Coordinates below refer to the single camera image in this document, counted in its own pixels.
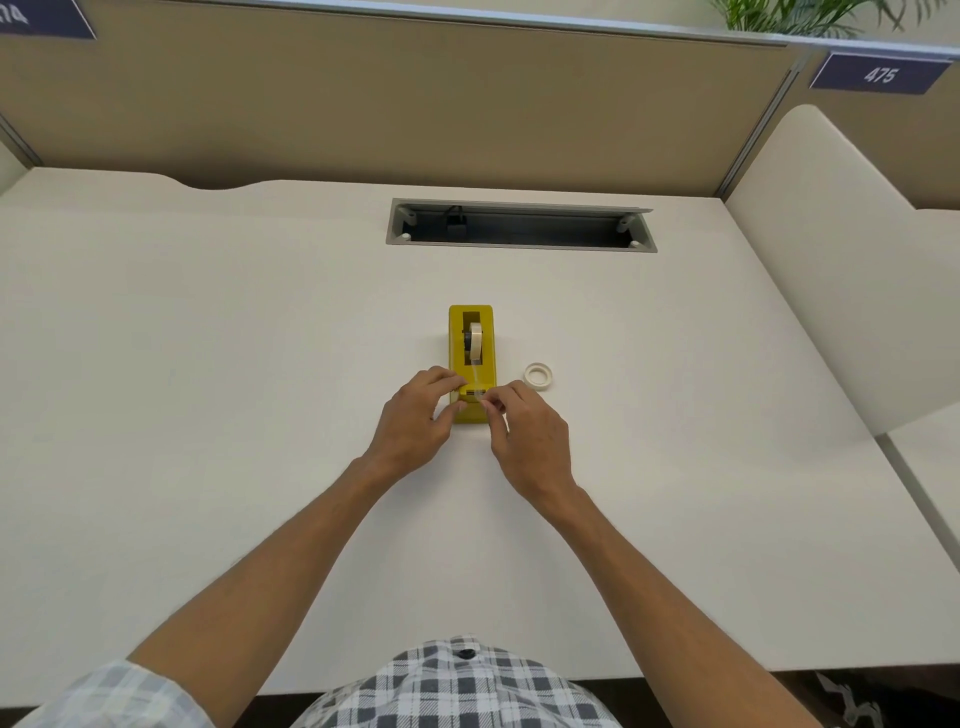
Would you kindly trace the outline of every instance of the hand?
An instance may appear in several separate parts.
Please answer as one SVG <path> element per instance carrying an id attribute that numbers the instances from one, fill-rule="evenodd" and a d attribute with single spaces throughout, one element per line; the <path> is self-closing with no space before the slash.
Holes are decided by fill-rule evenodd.
<path id="1" fill-rule="evenodd" d="M 466 383 L 444 367 L 417 372 L 383 405 L 364 460 L 391 484 L 430 462 L 450 437 L 453 416 L 467 406 L 464 401 L 453 402 L 434 420 L 437 401 Z"/>
<path id="2" fill-rule="evenodd" d="M 576 492 L 566 422 L 537 392 L 512 381 L 484 395 L 483 406 L 493 454 L 518 493 L 543 513 Z"/>

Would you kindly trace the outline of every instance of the green leaves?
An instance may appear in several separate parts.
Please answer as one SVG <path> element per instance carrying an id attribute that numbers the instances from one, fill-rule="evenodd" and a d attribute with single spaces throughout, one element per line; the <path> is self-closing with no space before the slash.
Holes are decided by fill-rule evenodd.
<path id="1" fill-rule="evenodd" d="M 732 31 L 780 33 L 787 36 L 857 37 L 860 31 L 842 22 L 864 5 L 877 12 L 877 23 L 884 17 L 894 28 L 903 30 L 903 17 L 909 5 L 917 13 L 917 23 L 929 18 L 947 0 L 709 0 L 727 18 Z"/>

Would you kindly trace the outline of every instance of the forearm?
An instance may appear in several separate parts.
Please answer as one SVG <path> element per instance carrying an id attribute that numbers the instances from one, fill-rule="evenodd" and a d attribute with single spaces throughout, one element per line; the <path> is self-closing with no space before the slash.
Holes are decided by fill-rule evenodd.
<path id="1" fill-rule="evenodd" d="M 814 728 L 819 723 L 621 536 L 573 487 L 542 510 L 587 569 L 677 728 Z"/>
<path id="2" fill-rule="evenodd" d="M 324 493 L 151 634 L 130 660 L 176 681 L 228 728 L 293 640 L 344 545 L 392 485 L 354 460 Z"/>

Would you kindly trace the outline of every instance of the floor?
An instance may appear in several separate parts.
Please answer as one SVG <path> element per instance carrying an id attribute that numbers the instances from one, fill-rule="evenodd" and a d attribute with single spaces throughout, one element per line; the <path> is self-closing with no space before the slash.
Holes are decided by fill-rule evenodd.
<path id="1" fill-rule="evenodd" d="M 778 673 L 826 728 L 955 728 L 960 725 L 960 665 L 803 670 Z M 834 691 L 824 688 L 824 682 Z M 670 728 L 642 678 L 583 680 L 623 728 Z M 845 700 L 844 692 L 849 699 Z M 260 695 L 236 728 L 288 728 L 318 693 Z M 0 728 L 10 728 L 31 708 L 0 708 Z"/>

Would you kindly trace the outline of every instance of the tape roll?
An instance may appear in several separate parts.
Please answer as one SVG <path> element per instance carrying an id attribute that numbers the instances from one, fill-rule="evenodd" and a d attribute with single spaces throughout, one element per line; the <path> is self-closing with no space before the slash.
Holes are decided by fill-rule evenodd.
<path id="1" fill-rule="evenodd" d="M 483 327 L 479 323 L 470 324 L 470 361 L 480 361 L 483 353 Z"/>
<path id="2" fill-rule="evenodd" d="M 535 361 L 523 370 L 523 381 L 526 382 L 527 386 L 531 389 L 536 389 L 538 392 L 541 392 L 553 384 L 553 372 L 550 371 L 550 367 L 546 364 Z"/>

